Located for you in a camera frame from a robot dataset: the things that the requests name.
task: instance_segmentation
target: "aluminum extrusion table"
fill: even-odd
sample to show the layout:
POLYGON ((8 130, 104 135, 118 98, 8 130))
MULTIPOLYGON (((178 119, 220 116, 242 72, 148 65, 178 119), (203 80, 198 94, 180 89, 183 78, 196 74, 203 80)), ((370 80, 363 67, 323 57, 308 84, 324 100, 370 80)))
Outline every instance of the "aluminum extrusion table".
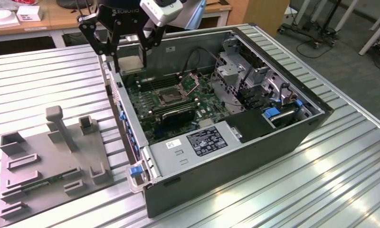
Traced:
POLYGON ((380 227, 380 121, 258 27, 239 28, 336 111, 292 153, 152 219, 124 177, 128 159, 91 47, 0 56, 0 134, 47 131, 48 105, 63 106, 65 124, 91 114, 116 181, 12 227, 380 227))

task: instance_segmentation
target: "white box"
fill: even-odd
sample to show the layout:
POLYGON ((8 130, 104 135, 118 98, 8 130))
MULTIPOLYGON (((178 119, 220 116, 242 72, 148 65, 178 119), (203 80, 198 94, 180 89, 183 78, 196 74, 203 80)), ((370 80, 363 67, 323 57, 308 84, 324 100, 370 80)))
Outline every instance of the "white box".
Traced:
POLYGON ((7 27, 19 26, 19 25, 20 23, 15 15, 15 12, 12 12, 12 15, 5 20, 0 20, 0 29, 7 28, 7 27))
POLYGON ((17 11, 20 21, 40 21, 43 20, 43 14, 40 6, 20 6, 17 11))
POLYGON ((284 12, 282 24, 292 25, 294 18, 296 17, 298 17, 298 11, 288 6, 284 12))

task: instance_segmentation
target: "white label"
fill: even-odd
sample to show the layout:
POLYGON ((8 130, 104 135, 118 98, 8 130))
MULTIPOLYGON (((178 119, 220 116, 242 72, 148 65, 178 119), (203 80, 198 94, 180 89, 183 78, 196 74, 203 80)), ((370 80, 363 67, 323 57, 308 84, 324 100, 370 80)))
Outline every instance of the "white label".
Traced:
POLYGON ((174 52, 174 51, 176 51, 176 47, 175 47, 175 46, 166 48, 166 52, 167 52, 167 53, 168 53, 168 52, 174 52))
POLYGON ((36 30, 45 30, 48 29, 47 27, 36 27, 36 28, 25 28, 25 31, 36 31, 36 30))
POLYGON ((170 141, 166 143, 166 146, 168 149, 172 149, 174 147, 178 147, 182 145, 180 139, 176 139, 174 141, 170 141))

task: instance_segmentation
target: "floor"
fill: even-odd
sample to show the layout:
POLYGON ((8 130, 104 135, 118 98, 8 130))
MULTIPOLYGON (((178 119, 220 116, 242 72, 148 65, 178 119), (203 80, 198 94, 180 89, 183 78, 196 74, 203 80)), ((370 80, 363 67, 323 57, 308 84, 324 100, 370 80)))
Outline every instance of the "floor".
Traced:
MULTIPOLYGON (((304 0, 291 0, 294 7, 300 7, 304 0)), ((316 0, 312 0, 306 13, 311 13, 316 0)), ((319 20, 324 21, 331 10, 332 3, 328 2, 319 20)), ((331 28, 336 24, 346 12, 339 8, 331 22, 331 28)), ((358 54, 374 32, 370 31, 372 22, 352 15, 342 31, 340 40, 332 50, 316 59, 307 58, 296 52, 296 46, 310 38, 286 31, 283 35, 276 35, 276 40, 282 45, 336 85, 336 87, 380 119, 380 70, 376 68, 370 54, 360 56, 358 54)), ((299 50, 307 56, 318 56, 328 50, 323 45, 320 49, 314 49, 308 44, 300 46, 299 50)), ((380 65, 380 57, 376 56, 376 63, 380 65)))

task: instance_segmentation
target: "motherboard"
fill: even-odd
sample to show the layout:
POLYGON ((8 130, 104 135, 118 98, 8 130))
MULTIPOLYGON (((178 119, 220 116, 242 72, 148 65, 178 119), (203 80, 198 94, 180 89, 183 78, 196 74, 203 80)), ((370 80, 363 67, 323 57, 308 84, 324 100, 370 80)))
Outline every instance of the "motherboard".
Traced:
POLYGON ((136 81, 128 95, 150 144, 218 123, 230 116, 211 85, 211 74, 188 73, 136 81))

